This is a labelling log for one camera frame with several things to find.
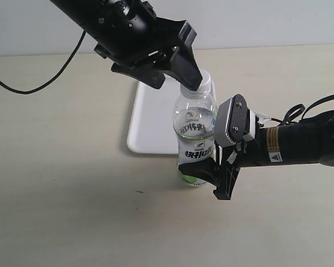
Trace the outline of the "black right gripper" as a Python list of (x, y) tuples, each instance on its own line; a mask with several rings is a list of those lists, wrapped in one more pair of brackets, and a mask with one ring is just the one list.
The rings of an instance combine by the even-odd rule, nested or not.
[(209, 157), (198, 162), (179, 165), (183, 175), (196, 177), (215, 186), (218, 200), (230, 200), (238, 175), (243, 167), (257, 167), (266, 160), (266, 132), (259, 117), (248, 110), (243, 140), (233, 146), (221, 147), (216, 141), (217, 159)]

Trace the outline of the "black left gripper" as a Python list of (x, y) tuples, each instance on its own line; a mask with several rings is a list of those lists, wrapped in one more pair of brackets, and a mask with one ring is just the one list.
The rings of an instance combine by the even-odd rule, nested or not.
[(111, 71), (131, 77), (154, 89), (161, 89), (165, 74), (189, 90), (196, 91), (202, 75), (192, 46), (178, 37), (179, 21), (156, 17), (112, 18), (93, 20), (95, 52), (114, 63)]

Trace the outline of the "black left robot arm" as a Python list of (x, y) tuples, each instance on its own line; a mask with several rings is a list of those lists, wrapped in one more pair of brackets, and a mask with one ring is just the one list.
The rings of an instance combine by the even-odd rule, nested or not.
[(113, 61), (111, 71), (160, 89), (166, 76), (195, 91), (202, 74), (193, 54), (197, 33), (186, 20), (156, 15), (148, 1), (56, 0), (53, 4)]

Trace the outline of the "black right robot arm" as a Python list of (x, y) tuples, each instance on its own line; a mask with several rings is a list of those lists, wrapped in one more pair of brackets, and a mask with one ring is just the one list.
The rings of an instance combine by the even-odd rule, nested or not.
[(260, 128), (256, 139), (242, 145), (219, 148), (221, 156), (181, 164), (179, 171), (216, 188), (219, 200), (230, 200), (243, 167), (322, 164), (334, 167), (334, 110), (297, 124)]

